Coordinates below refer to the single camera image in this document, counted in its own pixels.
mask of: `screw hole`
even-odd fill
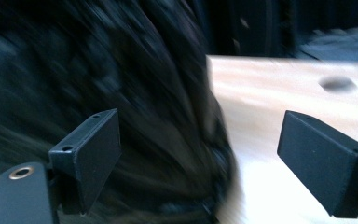
[[[63,147],[62,148],[62,151],[69,151],[69,150],[72,150],[74,147],[72,146],[66,146],[66,147]]]
[[[33,172],[34,172],[34,167],[26,166],[26,167],[22,167],[20,169],[13,171],[10,174],[9,178],[12,180],[23,179],[23,178],[31,175]]]

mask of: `black bag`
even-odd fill
[[[0,0],[0,174],[117,108],[123,155],[61,222],[214,223],[232,152],[194,20],[185,1]]]

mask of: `wooden board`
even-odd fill
[[[209,59],[238,163],[221,223],[358,223],[330,217],[276,153],[285,110],[313,116],[358,141],[358,64]],[[337,77],[355,88],[322,88],[321,82]]]

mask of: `metal grommet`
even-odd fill
[[[25,166],[11,172],[11,174],[8,177],[12,180],[18,180],[31,175],[33,172],[34,172],[33,166]]]

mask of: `black plastic bracket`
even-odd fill
[[[52,170],[28,162],[0,175],[0,224],[58,223],[59,204],[88,213],[120,154],[117,111],[89,117],[49,152]]]
[[[284,116],[278,155],[330,216],[358,217],[358,142],[320,120]]]
[[[4,223],[58,223],[43,164],[24,163],[0,175],[0,224]]]
[[[89,117],[49,152],[64,213],[88,213],[120,154],[116,110]]]

